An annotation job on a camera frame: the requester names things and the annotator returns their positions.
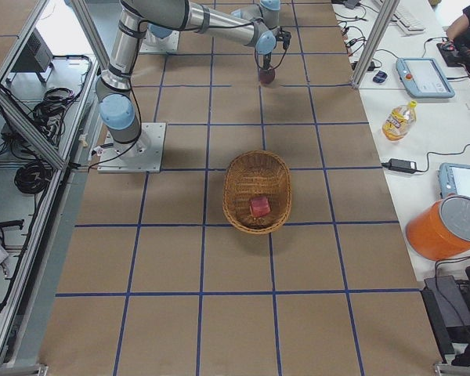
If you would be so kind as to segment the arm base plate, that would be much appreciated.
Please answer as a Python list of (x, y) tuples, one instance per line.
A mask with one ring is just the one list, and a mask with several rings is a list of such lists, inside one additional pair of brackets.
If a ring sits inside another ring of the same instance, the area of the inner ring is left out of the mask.
[(141, 54), (176, 54), (179, 46), (178, 31), (173, 31), (165, 38), (159, 38), (151, 31), (147, 31), (140, 46)]
[(96, 166), (101, 173), (158, 173), (166, 133), (165, 123), (143, 123), (141, 135), (136, 144), (127, 146), (116, 143), (107, 131), (105, 143), (111, 146), (99, 153), (101, 162)]

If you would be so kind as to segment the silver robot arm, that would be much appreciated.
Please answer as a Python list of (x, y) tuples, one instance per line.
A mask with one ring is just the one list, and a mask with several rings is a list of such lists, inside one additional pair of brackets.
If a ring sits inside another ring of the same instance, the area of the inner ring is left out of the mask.
[(291, 41), (280, 25), (278, 1), (260, 1), (230, 14), (191, 1), (123, 1), (121, 8), (109, 65), (96, 84), (99, 114), (118, 157), (140, 154), (146, 147), (140, 113), (131, 101), (132, 74), (146, 34), (165, 39), (175, 31), (192, 31), (252, 47), (263, 58), (262, 83), (275, 78), (273, 50), (277, 45), (288, 49)]

